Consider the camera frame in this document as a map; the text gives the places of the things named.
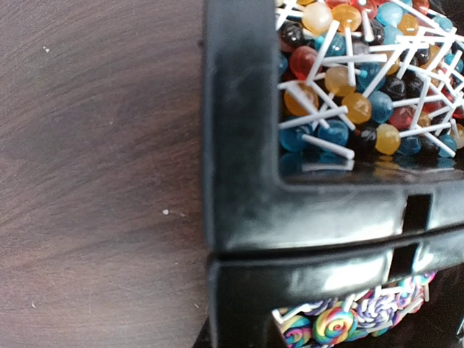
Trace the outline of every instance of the brown wood surface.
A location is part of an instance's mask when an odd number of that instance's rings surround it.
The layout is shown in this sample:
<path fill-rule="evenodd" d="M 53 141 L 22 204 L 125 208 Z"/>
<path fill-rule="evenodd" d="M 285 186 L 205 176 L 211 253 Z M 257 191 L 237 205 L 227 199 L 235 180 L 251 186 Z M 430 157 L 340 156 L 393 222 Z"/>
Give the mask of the brown wood surface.
<path fill-rule="evenodd" d="M 202 2 L 0 5 L 0 347 L 191 346 Z"/>

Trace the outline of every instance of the table top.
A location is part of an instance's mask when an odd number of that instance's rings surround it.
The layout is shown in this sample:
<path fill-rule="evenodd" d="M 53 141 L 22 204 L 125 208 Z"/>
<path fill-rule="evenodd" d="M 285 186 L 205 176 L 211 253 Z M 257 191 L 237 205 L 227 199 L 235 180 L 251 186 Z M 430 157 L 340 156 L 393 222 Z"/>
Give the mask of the table top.
<path fill-rule="evenodd" d="M 202 2 L 1 7 L 0 347 L 191 346 Z"/>

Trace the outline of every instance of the wooden table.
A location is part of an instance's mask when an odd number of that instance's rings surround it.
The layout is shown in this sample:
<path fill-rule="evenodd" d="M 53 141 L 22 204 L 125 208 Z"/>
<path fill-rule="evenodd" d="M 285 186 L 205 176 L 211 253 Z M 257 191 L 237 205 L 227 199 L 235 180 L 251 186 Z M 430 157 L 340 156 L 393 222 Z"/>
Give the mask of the wooden table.
<path fill-rule="evenodd" d="M 1 12 L 0 347 L 191 346 L 201 0 Z"/>

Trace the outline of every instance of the wood grain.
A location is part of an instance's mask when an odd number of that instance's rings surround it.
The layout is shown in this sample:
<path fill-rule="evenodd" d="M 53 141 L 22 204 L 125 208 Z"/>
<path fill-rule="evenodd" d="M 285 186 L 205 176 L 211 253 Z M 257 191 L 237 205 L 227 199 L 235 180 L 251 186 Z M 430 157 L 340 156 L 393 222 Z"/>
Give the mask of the wood grain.
<path fill-rule="evenodd" d="M 0 347 L 191 346 L 201 1 L 0 5 Z"/>

